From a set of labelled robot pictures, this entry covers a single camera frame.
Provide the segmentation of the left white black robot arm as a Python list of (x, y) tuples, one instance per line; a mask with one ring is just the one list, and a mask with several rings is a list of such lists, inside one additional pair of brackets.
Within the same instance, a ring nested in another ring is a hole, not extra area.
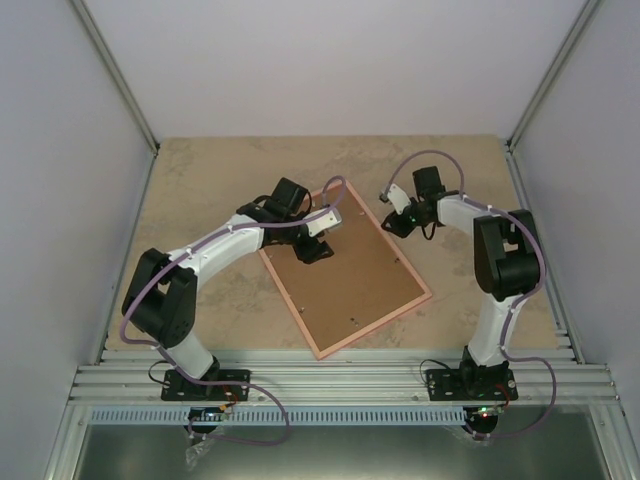
[(322, 237), (341, 222), (335, 203), (316, 207), (308, 189), (281, 178), (271, 194), (239, 207), (204, 237), (171, 252), (145, 251), (123, 300), (122, 324), (146, 334), (144, 344), (185, 374), (195, 398), (210, 398), (218, 390), (219, 362), (195, 333), (199, 290), (267, 246), (290, 246), (304, 264), (329, 258), (333, 251)]

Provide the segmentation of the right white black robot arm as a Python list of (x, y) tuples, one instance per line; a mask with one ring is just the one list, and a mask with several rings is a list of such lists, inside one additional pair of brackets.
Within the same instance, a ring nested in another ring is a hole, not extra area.
[(464, 347), (459, 367), (450, 374), (450, 385), (470, 400), (509, 391), (505, 354), (523, 305), (546, 274), (532, 214), (527, 210), (500, 213), (462, 192), (448, 191), (436, 167), (415, 171), (413, 181), (414, 197), (393, 182), (382, 190), (380, 200), (393, 207), (382, 222), (383, 230), (399, 238), (419, 228), (431, 239), (439, 227), (469, 235), (475, 280), (484, 293), (476, 330)]

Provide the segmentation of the left controller circuit board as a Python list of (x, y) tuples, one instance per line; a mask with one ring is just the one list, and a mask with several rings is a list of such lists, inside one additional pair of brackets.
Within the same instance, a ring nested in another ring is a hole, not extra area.
[(187, 418), (190, 422), (222, 422), (232, 413), (233, 404), (227, 403), (220, 406), (191, 408)]

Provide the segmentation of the controller circuit board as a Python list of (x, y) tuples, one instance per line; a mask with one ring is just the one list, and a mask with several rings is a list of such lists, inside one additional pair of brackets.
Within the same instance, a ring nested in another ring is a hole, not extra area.
[(220, 406), (191, 408), (187, 418), (190, 422), (222, 422), (232, 413), (233, 404), (227, 403)]
[(504, 412), (506, 406), (507, 404), (504, 402), (487, 406), (473, 406), (470, 408), (469, 416), (481, 418), (498, 416)]

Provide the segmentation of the right controller circuit board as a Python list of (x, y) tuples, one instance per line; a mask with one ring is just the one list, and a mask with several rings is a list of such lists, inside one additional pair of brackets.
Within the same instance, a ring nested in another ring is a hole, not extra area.
[(470, 408), (469, 416), (481, 418), (498, 416), (504, 412), (506, 406), (507, 404), (504, 402), (487, 406), (473, 406)]

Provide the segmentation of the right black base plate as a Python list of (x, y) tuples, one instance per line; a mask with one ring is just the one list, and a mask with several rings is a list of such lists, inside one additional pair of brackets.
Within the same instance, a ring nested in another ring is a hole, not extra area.
[(512, 401), (519, 392), (512, 370), (464, 380), (459, 369), (427, 369), (423, 373), (429, 399), (444, 401)]

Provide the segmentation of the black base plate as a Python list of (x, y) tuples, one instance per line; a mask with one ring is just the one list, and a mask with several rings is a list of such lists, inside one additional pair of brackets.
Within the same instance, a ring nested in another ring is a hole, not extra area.
[(429, 399), (444, 401), (512, 401), (519, 392), (512, 370), (464, 380), (459, 369), (427, 369), (423, 373)]
[(175, 370), (164, 375), (164, 386), (160, 398), (163, 401), (218, 401), (224, 403), (244, 402), (248, 399), (248, 388), (236, 385), (236, 382), (248, 383), (251, 372), (244, 369), (222, 369), (218, 375), (220, 386), (196, 385), (186, 380)]

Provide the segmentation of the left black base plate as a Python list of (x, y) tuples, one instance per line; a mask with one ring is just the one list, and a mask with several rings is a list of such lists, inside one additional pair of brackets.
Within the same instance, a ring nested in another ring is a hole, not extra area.
[(224, 403), (244, 402), (248, 399), (248, 388), (236, 385), (236, 382), (248, 383), (251, 372), (244, 369), (222, 369), (218, 375), (220, 386), (196, 385), (186, 380), (175, 370), (164, 375), (164, 386), (160, 398), (163, 401), (218, 401)]

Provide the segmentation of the aluminium mounting rail bed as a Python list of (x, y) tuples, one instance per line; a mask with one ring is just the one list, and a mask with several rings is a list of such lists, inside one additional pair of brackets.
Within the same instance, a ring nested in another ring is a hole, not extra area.
[[(514, 351), (511, 365), (517, 405), (615, 404), (617, 388), (605, 365), (578, 360), (568, 336), (556, 349)], [(303, 349), (219, 350), (225, 368), (248, 369), (254, 384), (286, 406), (426, 405), (429, 396), (420, 377), (439, 362), (456, 366), (459, 349), (343, 349), (324, 360)], [(94, 365), (77, 368), (69, 401), (77, 405), (152, 405), (160, 387), (147, 372), (164, 371), (157, 352), (106, 350)]]

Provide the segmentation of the right aluminium corner post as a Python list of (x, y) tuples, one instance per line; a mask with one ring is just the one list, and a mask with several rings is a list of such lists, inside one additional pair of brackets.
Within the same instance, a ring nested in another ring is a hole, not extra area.
[(575, 53), (578, 45), (589, 29), (598, 11), (604, 4), (602, 0), (584, 1), (569, 30), (564, 36), (551, 63), (546, 69), (533, 96), (520, 116), (510, 137), (505, 140), (505, 146), (509, 153), (514, 153), (518, 144), (524, 137), (529, 125), (534, 120), (540, 108), (543, 106), (554, 85), (559, 80), (569, 60)]

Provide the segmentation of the aluminium corner post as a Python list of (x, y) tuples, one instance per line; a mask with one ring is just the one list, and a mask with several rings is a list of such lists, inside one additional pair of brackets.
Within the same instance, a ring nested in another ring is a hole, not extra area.
[(589, 29), (598, 11), (604, 4), (602, 0), (584, 1), (569, 30), (564, 36), (551, 63), (546, 69), (533, 96), (520, 116), (510, 137), (505, 140), (505, 146), (509, 153), (514, 153), (518, 144), (524, 137), (529, 125), (534, 120), (540, 108), (543, 106), (554, 85), (559, 80), (569, 60), (575, 53), (578, 45)]
[(123, 72), (118, 65), (118, 62), (104, 35), (102, 34), (94, 15), (89, 9), (87, 2), (83, 0), (69, 0), (68, 4), (88, 35), (90, 43), (123, 100), (149, 151), (154, 157), (156, 157), (159, 152), (160, 143), (152, 132), (149, 122), (147, 121), (133, 91), (125, 79)]

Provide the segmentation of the left aluminium corner post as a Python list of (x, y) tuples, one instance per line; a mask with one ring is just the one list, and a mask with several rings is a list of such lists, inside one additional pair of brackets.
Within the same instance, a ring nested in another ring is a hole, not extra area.
[(90, 43), (123, 100), (149, 151), (154, 157), (156, 157), (159, 152), (160, 143), (152, 132), (149, 122), (147, 121), (133, 91), (125, 79), (123, 72), (118, 65), (118, 62), (104, 35), (102, 34), (94, 15), (89, 9), (87, 2), (83, 0), (69, 0), (68, 4), (88, 35)]

